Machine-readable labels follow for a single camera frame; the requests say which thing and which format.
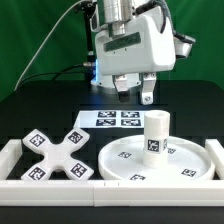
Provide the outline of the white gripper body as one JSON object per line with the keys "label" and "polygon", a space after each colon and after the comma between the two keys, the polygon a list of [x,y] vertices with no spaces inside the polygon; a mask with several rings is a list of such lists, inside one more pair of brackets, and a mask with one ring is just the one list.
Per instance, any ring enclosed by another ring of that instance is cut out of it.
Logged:
{"label": "white gripper body", "polygon": [[169,19],[162,33],[150,15],[126,23],[126,33],[111,38],[107,30],[95,36],[97,62],[102,75],[172,70],[176,61]]}

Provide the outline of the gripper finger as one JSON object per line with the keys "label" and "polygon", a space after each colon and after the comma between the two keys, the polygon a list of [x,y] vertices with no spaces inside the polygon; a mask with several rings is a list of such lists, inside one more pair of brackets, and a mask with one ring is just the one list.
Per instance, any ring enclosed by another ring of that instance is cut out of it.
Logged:
{"label": "gripper finger", "polygon": [[141,87],[140,99],[143,105],[150,105],[153,103],[153,91],[155,88],[157,76],[155,72],[140,73],[139,74]]}
{"label": "gripper finger", "polygon": [[130,91],[127,86],[127,76],[126,75],[114,75],[112,77],[115,89],[118,93],[118,98],[120,102],[128,102],[130,99]]}

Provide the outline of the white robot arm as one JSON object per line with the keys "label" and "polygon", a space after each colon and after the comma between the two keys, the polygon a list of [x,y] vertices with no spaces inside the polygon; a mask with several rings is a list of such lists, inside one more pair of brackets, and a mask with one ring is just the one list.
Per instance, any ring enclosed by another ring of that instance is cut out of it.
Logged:
{"label": "white robot arm", "polygon": [[90,19],[95,36],[94,89],[117,94],[127,102],[138,92],[140,102],[153,102],[161,71],[186,58],[195,39],[177,32],[165,0],[93,0]]}

